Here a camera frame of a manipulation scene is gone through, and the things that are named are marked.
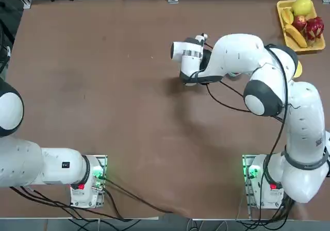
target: apple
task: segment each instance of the apple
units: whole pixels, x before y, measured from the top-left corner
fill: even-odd
[[[303,15],[298,15],[294,17],[292,26],[297,28],[298,31],[304,30],[306,25],[307,25],[307,20]]]

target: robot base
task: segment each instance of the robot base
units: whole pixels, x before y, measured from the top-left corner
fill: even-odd
[[[90,173],[85,185],[78,189],[70,187],[71,206],[79,208],[98,208],[104,204],[104,180],[99,176],[106,176],[107,156],[86,155],[90,163]]]
[[[260,186],[263,174],[263,161],[266,155],[244,155],[243,167],[245,190],[249,207],[260,208]],[[278,209],[284,195],[283,188],[276,189],[265,177],[262,181],[261,208]]]

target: white robotic arm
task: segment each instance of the white robotic arm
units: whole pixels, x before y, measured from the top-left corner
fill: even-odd
[[[285,83],[277,60],[253,35],[233,34],[220,38],[212,52],[204,49],[206,35],[174,42],[173,60],[181,62],[180,78],[185,84],[207,84],[221,81],[228,73],[251,75],[245,86],[244,102],[258,116],[281,115],[285,107]],[[298,66],[296,53],[286,46],[272,46],[285,71],[288,84],[287,146],[283,153],[271,157],[267,177],[262,184],[262,207],[277,208],[283,190],[294,200],[307,203],[317,193],[327,173],[324,155],[324,114],[316,88],[306,82],[292,80]],[[251,169],[251,179],[257,206],[260,181],[266,155],[258,155]]]
[[[106,156],[81,155],[70,148],[40,148],[16,139],[24,105],[20,94],[0,78],[0,187],[69,184],[71,204],[103,205]]]

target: table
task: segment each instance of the table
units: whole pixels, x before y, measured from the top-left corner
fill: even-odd
[[[16,136],[40,146],[107,154],[109,177],[145,200],[180,215],[234,219],[243,190],[242,154],[268,153],[280,124],[216,103],[205,87],[184,87],[170,60],[172,41],[202,32],[209,44],[230,33],[282,44],[278,0],[95,0],[34,2],[23,13],[8,82],[22,95],[25,119]],[[314,0],[324,23],[327,5]],[[330,33],[325,30],[325,40]],[[330,127],[328,48],[302,55],[299,80],[319,90]],[[225,81],[239,91],[248,78]],[[210,85],[223,102],[244,108],[221,84]],[[285,144],[283,135],[277,151]],[[68,201],[67,186],[38,187]],[[329,220],[330,181],[292,218]],[[112,190],[126,217],[160,213]],[[1,189],[1,217],[67,217]],[[109,202],[103,209],[114,215]],[[248,217],[243,201],[240,219]]]

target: red fruit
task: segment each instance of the red fruit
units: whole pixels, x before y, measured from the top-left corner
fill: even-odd
[[[297,28],[298,31],[304,30],[306,25],[307,25],[307,20],[303,15],[298,15],[294,17],[292,26]]]
[[[324,24],[320,17],[309,19],[305,29],[306,39],[314,40],[315,38],[321,38],[323,30]]]

